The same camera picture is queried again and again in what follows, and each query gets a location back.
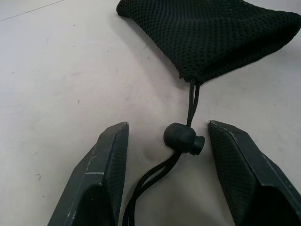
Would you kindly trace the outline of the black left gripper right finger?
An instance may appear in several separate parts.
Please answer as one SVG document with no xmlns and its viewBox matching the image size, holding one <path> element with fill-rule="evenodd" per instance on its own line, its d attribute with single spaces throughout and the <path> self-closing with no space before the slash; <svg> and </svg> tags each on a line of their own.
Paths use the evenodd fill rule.
<svg viewBox="0 0 301 226">
<path fill-rule="evenodd" d="M 219 121 L 207 127 L 235 226 L 301 226 L 301 194 L 248 133 Z"/>
</svg>

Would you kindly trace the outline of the black mesh drawstring pouch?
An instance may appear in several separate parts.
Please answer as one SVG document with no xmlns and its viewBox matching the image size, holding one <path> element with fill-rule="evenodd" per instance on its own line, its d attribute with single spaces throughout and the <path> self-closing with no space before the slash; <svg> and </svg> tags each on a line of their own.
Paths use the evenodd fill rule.
<svg viewBox="0 0 301 226">
<path fill-rule="evenodd" d="M 120 0 L 185 81 L 200 84 L 256 62 L 289 43 L 301 15 L 244 0 Z"/>
</svg>

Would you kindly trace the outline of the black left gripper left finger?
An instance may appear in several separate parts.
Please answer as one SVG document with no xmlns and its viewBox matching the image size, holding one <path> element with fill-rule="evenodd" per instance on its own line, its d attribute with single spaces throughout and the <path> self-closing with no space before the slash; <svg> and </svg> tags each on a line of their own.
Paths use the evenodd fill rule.
<svg viewBox="0 0 301 226">
<path fill-rule="evenodd" d="M 128 122 L 108 127 L 74 168 L 48 226 L 118 226 Z"/>
</svg>

